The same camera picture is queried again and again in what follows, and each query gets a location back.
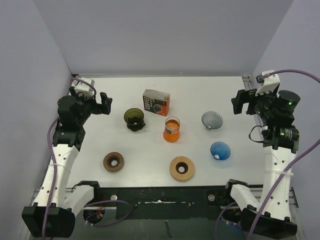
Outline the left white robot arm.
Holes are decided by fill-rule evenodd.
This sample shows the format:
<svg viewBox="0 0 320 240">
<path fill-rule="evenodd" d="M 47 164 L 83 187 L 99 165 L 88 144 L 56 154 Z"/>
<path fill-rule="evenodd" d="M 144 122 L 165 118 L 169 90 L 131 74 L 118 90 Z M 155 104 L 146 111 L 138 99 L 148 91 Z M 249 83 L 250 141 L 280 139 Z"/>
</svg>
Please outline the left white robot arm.
<svg viewBox="0 0 320 240">
<path fill-rule="evenodd" d="M 47 172 L 32 205 L 22 211 L 22 219 L 35 238 L 69 238 L 75 228 L 76 216 L 86 204 L 100 203 L 102 193 L 97 181 L 81 181 L 66 196 L 73 164 L 85 137 L 84 124 L 92 115 L 109 115 L 112 99 L 100 93 L 101 103 L 94 96 L 72 91 L 57 102 L 58 119 L 47 133 L 51 154 Z"/>
</svg>

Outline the light wooden ring holder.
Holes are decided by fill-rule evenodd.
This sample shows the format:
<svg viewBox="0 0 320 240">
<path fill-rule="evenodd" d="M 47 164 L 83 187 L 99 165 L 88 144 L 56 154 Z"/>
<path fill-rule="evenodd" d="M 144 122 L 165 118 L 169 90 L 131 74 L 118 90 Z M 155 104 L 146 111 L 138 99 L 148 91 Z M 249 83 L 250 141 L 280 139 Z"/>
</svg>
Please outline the light wooden ring holder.
<svg viewBox="0 0 320 240">
<path fill-rule="evenodd" d="M 194 176 L 195 171 L 193 161 L 185 156 L 175 157 L 169 165 L 169 172 L 177 181 L 188 181 Z"/>
</svg>

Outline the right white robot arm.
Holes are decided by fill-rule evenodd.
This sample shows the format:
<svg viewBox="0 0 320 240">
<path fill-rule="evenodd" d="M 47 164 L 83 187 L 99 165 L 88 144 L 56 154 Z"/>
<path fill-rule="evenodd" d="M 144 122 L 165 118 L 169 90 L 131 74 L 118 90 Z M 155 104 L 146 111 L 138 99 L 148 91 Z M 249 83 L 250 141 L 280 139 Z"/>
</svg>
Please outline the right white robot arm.
<svg viewBox="0 0 320 240">
<path fill-rule="evenodd" d="M 299 148 L 299 131 L 293 125 L 293 113 L 301 98 L 288 90 L 256 93 L 257 90 L 239 90 L 232 98 L 234 114 L 240 114 L 248 104 L 246 114 L 258 115 L 263 122 L 265 171 L 262 194 L 257 200 L 250 186 L 230 179 L 222 192 L 223 200 L 237 204 L 241 210 L 240 226 L 249 232 L 258 213 L 253 233 L 280 240 L 297 233 L 297 225 L 291 221 L 289 193 L 292 170 L 289 164 L 296 158 Z"/>
</svg>

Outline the dark green glass dripper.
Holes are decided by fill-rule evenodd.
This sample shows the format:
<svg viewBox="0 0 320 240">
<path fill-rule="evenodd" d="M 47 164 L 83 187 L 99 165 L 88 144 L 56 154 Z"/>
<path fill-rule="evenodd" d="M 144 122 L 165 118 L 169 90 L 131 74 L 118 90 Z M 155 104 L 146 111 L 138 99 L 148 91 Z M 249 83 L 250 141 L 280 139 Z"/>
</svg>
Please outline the dark green glass dripper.
<svg viewBox="0 0 320 240">
<path fill-rule="evenodd" d="M 142 130 L 146 123 L 144 121 L 144 113 L 139 108 L 130 108 L 124 113 L 124 121 L 128 129 L 133 132 Z"/>
</svg>

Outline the blue glass dripper cone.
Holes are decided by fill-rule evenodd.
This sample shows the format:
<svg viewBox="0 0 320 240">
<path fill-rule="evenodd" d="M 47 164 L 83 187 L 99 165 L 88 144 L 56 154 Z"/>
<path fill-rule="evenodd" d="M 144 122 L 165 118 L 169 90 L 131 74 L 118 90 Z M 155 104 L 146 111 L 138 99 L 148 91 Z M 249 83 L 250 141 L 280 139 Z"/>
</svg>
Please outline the blue glass dripper cone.
<svg viewBox="0 0 320 240">
<path fill-rule="evenodd" d="M 224 161 L 231 156 L 231 149 L 225 142 L 217 141 L 210 146 L 210 153 L 215 160 Z"/>
</svg>

